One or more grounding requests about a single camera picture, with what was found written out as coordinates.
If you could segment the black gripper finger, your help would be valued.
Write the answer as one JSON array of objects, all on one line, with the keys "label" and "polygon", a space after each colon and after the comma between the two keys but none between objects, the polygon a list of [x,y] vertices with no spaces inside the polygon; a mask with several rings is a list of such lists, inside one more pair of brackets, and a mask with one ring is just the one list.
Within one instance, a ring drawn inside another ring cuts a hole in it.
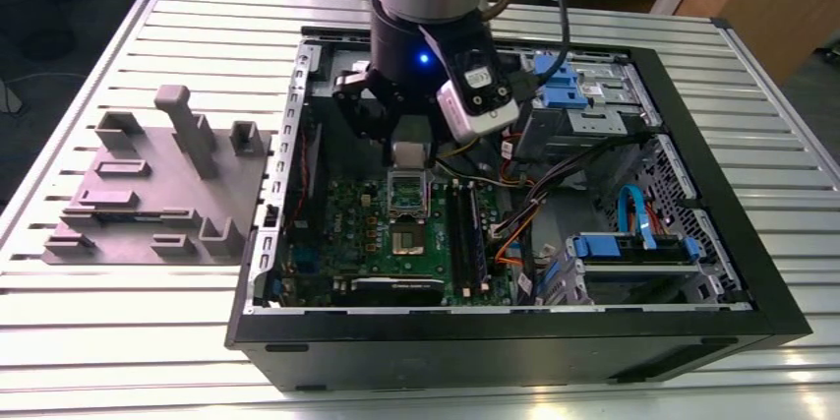
[{"label": "black gripper finger", "polygon": [[399,123],[396,84],[378,69],[344,71],[334,82],[332,98],[358,138],[382,147],[382,164],[392,165],[392,134]]},{"label": "black gripper finger", "polygon": [[452,133],[443,114],[432,114],[428,117],[428,125],[431,130],[431,142],[428,147],[427,167],[434,168],[442,145],[446,145],[452,140]]}]

